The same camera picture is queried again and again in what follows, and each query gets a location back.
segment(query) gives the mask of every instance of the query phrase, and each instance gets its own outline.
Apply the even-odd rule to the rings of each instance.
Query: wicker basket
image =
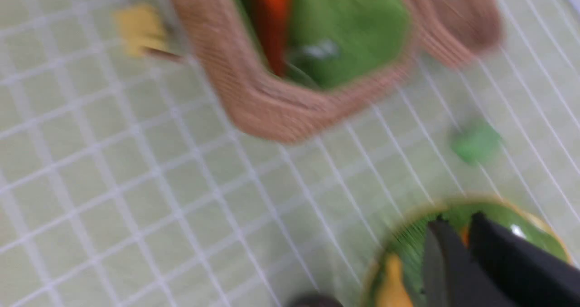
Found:
[[[404,0],[414,24],[396,61],[322,93],[267,71],[234,0],[172,1],[232,123],[250,135],[280,142],[302,141],[392,92],[406,78],[421,47],[446,65],[458,66],[495,45],[501,29],[493,0],[473,0],[473,13],[467,15],[472,19],[456,17],[450,22],[430,18],[438,13],[431,0]],[[452,30],[462,31],[464,24],[484,29],[490,22],[497,36],[454,36],[458,32]]]

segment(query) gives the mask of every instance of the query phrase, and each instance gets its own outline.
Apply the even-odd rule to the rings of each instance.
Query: green block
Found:
[[[501,143],[501,136],[489,123],[477,121],[455,135],[451,149],[466,163],[476,165],[489,158]]]

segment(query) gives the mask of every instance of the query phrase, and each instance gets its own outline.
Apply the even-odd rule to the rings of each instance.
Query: yellow piece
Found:
[[[395,254],[390,255],[385,268],[387,270],[386,286],[379,292],[377,306],[413,307],[413,303],[406,293],[405,285],[402,282],[401,259]]]
[[[117,11],[115,22],[128,55],[142,57],[147,48],[168,51],[167,33],[152,5],[142,3]]]

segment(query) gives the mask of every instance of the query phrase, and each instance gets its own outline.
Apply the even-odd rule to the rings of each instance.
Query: grid mat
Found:
[[[234,129],[194,61],[125,57],[111,13],[139,1],[178,24],[168,0],[0,0],[0,307],[281,307],[315,289],[353,306],[404,213],[470,192],[545,218],[580,258],[564,0],[498,0],[501,51],[461,72],[422,57],[292,147]],[[477,115],[505,148],[470,168],[448,135]]]

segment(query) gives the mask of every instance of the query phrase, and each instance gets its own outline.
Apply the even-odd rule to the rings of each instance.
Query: green cloth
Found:
[[[318,90],[346,84],[398,57],[410,25],[402,0],[292,0],[287,76]]]

